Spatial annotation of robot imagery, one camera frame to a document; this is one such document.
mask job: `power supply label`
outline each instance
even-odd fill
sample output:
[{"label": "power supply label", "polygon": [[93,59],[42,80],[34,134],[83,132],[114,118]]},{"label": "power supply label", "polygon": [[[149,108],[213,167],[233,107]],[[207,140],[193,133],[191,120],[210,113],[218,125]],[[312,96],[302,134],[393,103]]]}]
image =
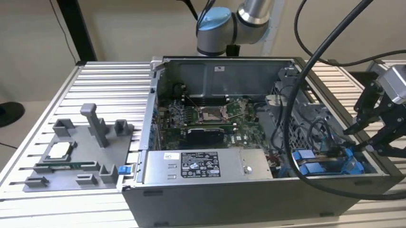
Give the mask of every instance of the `power supply label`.
[{"label": "power supply label", "polygon": [[182,153],[183,178],[221,177],[221,164],[217,152]]}]

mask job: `sticker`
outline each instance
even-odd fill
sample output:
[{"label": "sticker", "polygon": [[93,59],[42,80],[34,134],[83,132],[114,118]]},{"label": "sticker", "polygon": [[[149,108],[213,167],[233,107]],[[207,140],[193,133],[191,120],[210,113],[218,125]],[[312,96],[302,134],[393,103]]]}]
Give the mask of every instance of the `sticker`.
[{"label": "sticker", "polygon": [[165,160],[179,160],[179,153],[165,153]]},{"label": "sticker", "polygon": [[52,166],[51,169],[52,169],[52,170],[70,170],[70,169],[71,169],[71,166],[69,166],[69,165]]},{"label": "sticker", "polygon": [[183,178],[221,177],[221,164],[217,152],[182,153]]},{"label": "sticker", "polygon": [[215,72],[218,71],[225,71],[226,70],[226,67],[225,66],[215,66]]}]

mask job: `black cable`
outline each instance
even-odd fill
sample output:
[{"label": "black cable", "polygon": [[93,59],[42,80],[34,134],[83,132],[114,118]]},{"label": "black cable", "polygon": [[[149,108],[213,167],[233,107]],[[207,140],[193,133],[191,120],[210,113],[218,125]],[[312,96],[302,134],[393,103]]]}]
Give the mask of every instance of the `black cable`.
[{"label": "black cable", "polygon": [[198,13],[197,13],[195,7],[193,6],[191,0],[179,0],[179,1],[183,1],[183,3],[187,5],[187,7],[190,8],[193,17],[195,18],[195,20],[198,20]]},{"label": "black cable", "polygon": [[314,143],[312,144],[312,142],[314,142],[314,138],[313,138],[313,129],[316,128],[321,133],[322,130],[320,128],[317,128],[317,124],[322,124],[322,126],[325,126],[326,128],[326,131],[328,131],[328,141],[330,142],[334,142],[334,139],[333,139],[333,136],[332,136],[332,130],[330,130],[330,126],[329,126],[329,123],[328,121],[324,119],[324,118],[318,118],[309,126],[309,131],[308,131],[308,135],[306,135],[306,141],[308,143],[313,146],[314,150],[317,150],[316,146],[314,146]]},{"label": "black cable", "polygon": [[278,120],[277,120],[277,124],[276,124],[276,129],[274,129],[274,132],[272,134],[272,145],[273,147],[277,149],[277,151],[284,154],[284,150],[282,148],[280,148],[277,145],[276,145],[276,135],[277,135],[277,132],[280,130],[280,127],[281,127],[281,123],[282,123],[282,116],[284,116],[284,103],[282,103],[282,98],[281,98],[281,94],[280,94],[280,115],[278,115]]},{"label": "black cable", "polygon": [[[298,21],[300,21],[300,15],[301,15],[301,12],[302,12],[302,9],[304,9],[304,6],[306,4],[308,0],[304,0],[301,5],[300,5],[300,9],[297,11],[297,15],[294,17],[294,36],[297,38],[297,41],[300,43],[300,46],[301,48],[304,49],[304,51],[308,53],[308,55],[313,56],[313,53],[312,51],[308,49],[308,47],[305,46],[304,42],[302,42],[302,39],[301,39],[301,36],[300,36],[300,32],[298,32]],[[336,67],[350,67],[350,66],[356,66],[358,64],[362,64],[362,63],[366,63],[372,60],[376,60],[378,58],[382,58],[382,57],[386,57],[386,56],[393,56],[393,55],[398,55],[398,54],[404,54],[406,53],[406,50],[397,50],[397,51],[390,51],[390,52],[386,52],[386,53],[382,53],[380,55],[376,55],[376,56],[372,56],[369,58],[365,58],[360,61],[356,61],[356,62],[350,62],[350,63],[333,63],[325,59],[322,59],[321,57],[318,58],[318,61],[325,63],[325,64],[329,64],[332,66],[336,66]]]},{"label": "black cable", "polygon": [[185,86],[185,84],[181,82],[181,83],[175,83],[175,84],[173,84],[173,97],[177,97],[177,95],[175,95],[175,87],[178,86],[178,85],[182,85],[182,86]]},{"label": "black cable", "polygon": [[58,14],[56,14],[56,11],[55,11],[55,7],[54,7],[54,4],[52,4],[52,0],[50,0],[50,4],[51,4],[52,11],[54,11],[54,14],[55,14],[55,17],[56,17],[56,20],[58,20],[59,27],[62,28],[62,31],[63,31],[63,36],[64,36],[66,44],[67,44],[67,46],[69,46],[69,49],[70,49],[70,52],[71,52],[71,56],[73,56],[74,61],[75,61],[75,64],[77,64],[77,58],[75,58],[75,55],[74,55],[74,52],[73,52],[73,49],[71,49],[71,46],[70,46],[69,37],[67,37],[67,35],[66,35],[63,25],[62,25],[62,23],[60,23],[60,21],[59,21],[59,18],[58,18]]},{"label": "black cable", "polygon": [[202,10],[201,17],[199,17],[198,23],[197,23],[197,36],[198,36],[199,26],[203,21],[203,18],[206,16],[207,12],[210,11],[210,9],[213,8],[215,2],[217,2],[217,0],[207,0],[206,6]]},{"label": "black cable", "polygon": [[7,146],[7,147],[14,148],[14,149],[18,149],[15,146],[11,146],[10,144],[2,143],[2,142],[0,142],[0,145]]},{"label": "black cable", "polygon": [[[286,86],[282,87],[282,89],[280,90],[280,95],[285,96],[286,98],[289,98],[289,97],[282,93],[282,90],[284,90],[285,88],[288,88],[288,87],[293,87],[293,85],[286,85]],[[297,112],[298,112],[301,118],[309,123],[309,125],[312,125],[313,121],[309,120],[309,119],[305,117],[305,115],[302,114],[302,112],[301,112],[300,110],[297,110]],[[314,126],[314,128],[316,128],[317,131],[320,131],[320,132],[322,133],[324,136],[326,136],[325,132],[320,129],[320,127],[318,127],[317,125]],[[305,130],[308,131],[306,142],[308,142],[308,144],[312,146],[313,150],[316,151],[316,150],[317,150],[317,147],[316,147],[316,140],[314,140],[313,137],[309,138],[309,129],[305,128]]]},{"label": "black cable", "polygon": [[288,154],[288,157],[289,157],[289,162],[290,162],[292,169],[293,169],[296,175],[298,176],[298,178],[306,184],[309,184],[312,187],[314,187],[318,190],[325,191],[328,193],[332,193],[332,194],[336,194],[336,195],[340,195],[340,196],[344,196],[344,197],[349,197],[349,198],[361,199],[361,200],[400,200],[400,199],[406,198],[406,192],[401,192],[401,193],[396,193],[396,194],[388,194],[388,195],[360,194],[360,193],[341,191],[341,190],[329,188],[329,187],[316,183],[298,170],[298,168],[296,166],[296,162],[293,160],[293,156],[292,156],[293,152],[292,152],[292,147],[290,147],[289,125],[290,125],[290,121],[292,121],[293,105],[294,105],[294,101],[296,101],[296,98],[297,98],[297,95],[298,95],[298,92],[300,92],[300,89],[301,89],[301,85],[305,83],[305,79],[306,79],[306,76],[308,76],[308,74],[312,70],[312,67],[317,63],[317,60],[321,58],[326,49],[329,48],[329,46],[332,45],[332,43],[334,42],[334,40],[337,39],[340,34],[344,32],[346,27],[350,25],[350,23],[354,21],[357,16],[361,14],[361,12],[365,10],[365,8],[370,5],[372,2],[373,2],[373,0],[362,0],[361,1],[361,3],[357,5],[357,7],[350,12],[350,14],[346,16],[346,18],[340,23],[340,25],[337,26],[337,28],[334,29],[332,34],[328,36],[326,40],[324,41],[322,45],[318,47],[318,49],[317,49],[314,55],[312,56],[306,66],[302,69],[298,81],[297,81],[297,83],[293,87],[293,90],[292,90],[292,94],[290,94],[290,98],[289,98],[289,102],[288,102],[288,106],[286,106],[286,112],[285,112],[285,117],[284,117],[284,142],[285,142],[285,151],[286,151],[286,154]]}]

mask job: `wall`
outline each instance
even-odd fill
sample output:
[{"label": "wall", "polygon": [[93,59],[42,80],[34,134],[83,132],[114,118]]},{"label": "wall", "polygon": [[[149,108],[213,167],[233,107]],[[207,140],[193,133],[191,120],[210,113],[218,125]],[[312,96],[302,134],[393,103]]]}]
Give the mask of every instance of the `wall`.
[{"label": "wall", "polygon": [[[272,53],[309,58],[293,36],[293,18],[301,1],[285,1]],[[241,2],[218,0],[217,6],[237,9]],[[360,0],[309,0],[300,29],[310,49],[317,48],[357,2]],[[99,60],[149,61],[159,55],[197,54],[195,20],[181,1],[79,0],[79,3]],[[205,1],[193,3],[201,11]],[[325,57],[357,60],[402,48],[405,9],[405,0],[376,0]],[[241,54],[258,56],[261,50],[262,44],[243,46]],[[73,68],[73,57],[48,0],[2,0],[0,102],[51,100]]]},{"label": "wall", "polygon": [[[219,0],[217,5],[237,9],[241,3]],[[79,4],[99,60],[150,61],[153,56],[197,54],[195,20],[181,1]],[[205,1],[194,4],[201,11]],[[54,5],[64,26],[55,0]],[[0,44],[0,102],[51,100],[74,61],[48,0],[0,1]],[[241,54],[258,56],[261,49],[262,44],[246,46]]]},{"label": "wall", "polygon": [[[153,56],[197,55],[197,21],[177,0],[81,0],[81,7],[102,59],[149,61]],[[198,12],[206,1],[193,1]],[[218,0],[237,10],[242,0]],[[258,56],[262,44],[245,45],[241,54]]]},{"label": "wall", "polygon": [[74,65],[50,2],[2,0],[0,102],[51,100]]},{"label": "wall", "polygon": [[[302,51],[293,32],[294,16],[301,0],[285,0],[278,34],[273,46],[274,56],[301,56],[309,59]],[[300,34],[310,50],[316,50],[342,21],[360,0],[309,0],[300,17]],[[376,0],[362,12],[353,24],[341,34],[324,55],[340,62],[364,59],[376,54],[405,49],[405,0]],[[384,59],[405,59],[397,55]],[[365,70],[368,64],[350,67],[350,70]]]}]

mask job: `aluminum extrusion table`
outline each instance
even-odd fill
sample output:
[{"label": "aluminum extrusion table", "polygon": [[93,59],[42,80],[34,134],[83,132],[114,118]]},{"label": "aluminum extrusion table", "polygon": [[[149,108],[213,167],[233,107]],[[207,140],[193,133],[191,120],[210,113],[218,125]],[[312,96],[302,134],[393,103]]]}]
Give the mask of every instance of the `aluminum extrusion table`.
[{"label": "aluminum extrusion table", "polygon": [[[390,64],[393,62],[376,67],[380,69]],[[317,63],[313,70],[350,114],[356,115],[353,106],[364,90],[362,85],[341,67]],[[117,119],[127,119],[129,123],[135,125],[127,163],[137,162],[150,71],[149,62],[89,62],[85,66],[75,67],[0,173],[0,227],[138,227],[118,189],[26,193],[23,186],[32,172],[30,168],[39,161],[54,137],[55,121],[59,118],[71,118],[74,124],[87,124],[79,113],[83,103],[97,103],[98,116],[103,117],[107,123]],[[381,123],[374,123],[366,132],[373,135],[381,127]],[[406,138],[402,137],[393,145],[404,148]],[[392,158],[392,161],[402,173],[406,173],[406,159]],[[126,176],[121,176],[121,181],[127,181]],[[406,180],[396,185],[390,192],[400,190],[406,190]],[[405,224],[406,200],[362,200],[340,217],[219,227],[388,228],[405,227]]]}]

